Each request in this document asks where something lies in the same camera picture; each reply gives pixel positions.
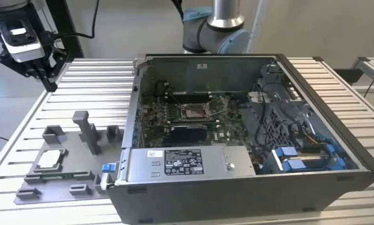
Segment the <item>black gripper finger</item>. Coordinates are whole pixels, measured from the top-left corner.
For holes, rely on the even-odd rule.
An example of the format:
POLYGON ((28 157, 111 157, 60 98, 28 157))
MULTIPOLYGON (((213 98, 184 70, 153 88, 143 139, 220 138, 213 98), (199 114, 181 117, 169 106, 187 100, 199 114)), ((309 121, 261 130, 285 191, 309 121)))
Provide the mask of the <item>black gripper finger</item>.
POLYGON ((49 92, 49 62, 45 58, 16 62, 8 52, 0 53, 0 64, 24 77, 33 77, 49 92))
POLYGON ((56 84, 56 79, 57 76, 60 74, 61 68, 68 60, 68 56, 69 54, 67 53, 67 51, 64 49, 52 48, 52 60, 54 61, 54 65, 50 66, 49 71, 48 71, 48 88, 46 91, 48 92, 54 92, 57 89, 57 84, 56 84))

